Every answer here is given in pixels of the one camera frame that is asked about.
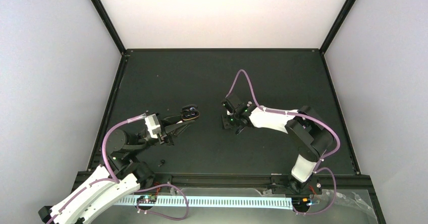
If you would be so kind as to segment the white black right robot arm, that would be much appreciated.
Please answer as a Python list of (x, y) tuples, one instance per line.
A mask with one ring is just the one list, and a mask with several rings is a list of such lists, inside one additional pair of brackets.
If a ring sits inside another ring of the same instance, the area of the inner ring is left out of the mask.
[(311, 107), (295, 110), (279, 110), (243, 102), (231, 94), (222, 100), (226, 114), (222, 116), (225, 129), (236, 128), (240, 134), (246, 127), (265, 128), (283, 132), (290, 136), (298, 150), (286, 188), (293, 194), (309, 189), (309, 180), (317, 172), (317, 167), (325, 158), (328, 148), (338, 143), (337, 134)]

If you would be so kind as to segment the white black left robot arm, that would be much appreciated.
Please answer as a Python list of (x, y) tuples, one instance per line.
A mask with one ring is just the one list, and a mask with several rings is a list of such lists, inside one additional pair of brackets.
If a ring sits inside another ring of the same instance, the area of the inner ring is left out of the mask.
[(160, 118), (141, 114), (111, 127), (101, 144), (103, 163), (68, 197), (42, 207), (43, 223), (91, 223), (123, 197), (153, 187), (155, 174), (137, 154), (156, 145), (172, 145), (173, 138), (199, 118), (195, 108)]

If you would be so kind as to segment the clear plastic sheet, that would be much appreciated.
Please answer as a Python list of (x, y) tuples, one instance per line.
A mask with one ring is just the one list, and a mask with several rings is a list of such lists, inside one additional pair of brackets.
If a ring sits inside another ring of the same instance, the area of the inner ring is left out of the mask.
[(379, 223), (372, 196), (367, 190), (322, 190), (321, 195), (311, 194), (311, 204), (301, 198), (293, 200), (295, 209), (306, 215), (293, 214), (296, 223)]

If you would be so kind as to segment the black front mounting rail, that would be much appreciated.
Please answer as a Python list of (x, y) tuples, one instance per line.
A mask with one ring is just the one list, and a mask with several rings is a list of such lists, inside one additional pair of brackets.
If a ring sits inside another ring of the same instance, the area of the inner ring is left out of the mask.
[[(77, 189), (91, 172), (78, 172), (72, 186)], [(335, 175), (337, 190), (367, 190), (369, 195), (376, 194), (371, 178), (368, 175)], [(156, 173), (148, 180), (151, 187), (154, 183), (170, 183), (179, 188), (232, 188), (232, 189), (270, 189), (273, 194), (285, 194), (288, 197), (307, 197), (310, 194), (321, 194), (322, 190), (333, 190), (333, 179), (329, 173), (314, 175), (306, 184), (291, 181), (288, 175), (208, 175), (208, 174), (163, 174)]]

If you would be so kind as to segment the black left rear frame post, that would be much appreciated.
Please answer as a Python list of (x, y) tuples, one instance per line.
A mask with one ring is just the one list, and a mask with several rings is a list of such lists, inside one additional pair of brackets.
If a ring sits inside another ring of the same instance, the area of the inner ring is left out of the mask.
[(107, 29), (109, 35), (111, 36), (114, 44), (116, 45), (120, 54), (124, 54), (126, 52), (126, 48), (119, 37), (117, 30), (115, 29), (113, 22), (111, 21), (103, 3), (101, 0), (91, 0), (94, 8), (96, 9), (101, 21), (103, 22), (105, 28)]

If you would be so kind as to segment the black frame post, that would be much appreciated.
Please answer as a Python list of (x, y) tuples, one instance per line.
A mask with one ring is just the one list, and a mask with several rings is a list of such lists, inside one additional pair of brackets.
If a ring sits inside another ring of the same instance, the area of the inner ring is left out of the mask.
[(124, 54), (126, 52), (126, 48), (119, 37), (117, 30), (115, 29), (113, 22), (111, 21), (103, 3), (101, 0), (91, 0), (94, 8), (96, 9), (101, 21), (103, 22), (105, 28), (107, 29), (109, 35), (111, 36), (114, 44), (116, 45), (120, 54)]
[(352, 9), (352, 7), (356, 1), (357, 0), (345, 0), (345, 2), (343, 3), (336, 19), (334, 20), (334, 22), (333, 22), (329, 32), (327, 33), (321, 47), (319, 48), (321, 55), (326, 54), (328, 48), (330, 47), (335, 36), (339, 32), (341, 26), (343, 25), (346, 17), (348, 16), (349, 12), (351, 11), (351, 9)]

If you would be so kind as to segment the black right rear frame post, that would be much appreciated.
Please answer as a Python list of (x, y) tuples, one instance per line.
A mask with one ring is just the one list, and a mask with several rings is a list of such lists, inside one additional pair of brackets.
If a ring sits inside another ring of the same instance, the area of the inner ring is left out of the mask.
[(319, 48), (321, 55), (326, 54), (328, 48), (330, 47), (335, 36), (339, 32), (341, 26), (343, 25), (346, 17), (348, 16), (349, 12), (351, 11), (351, 9), (352, 9), (352, 7), (356, 1), (357, 0), (345, 0), (345, 2), (343, 3), (336, 19), (334, 20), (334, 22), (333, 22), (329, 32), (327, 33), (321, 47)]

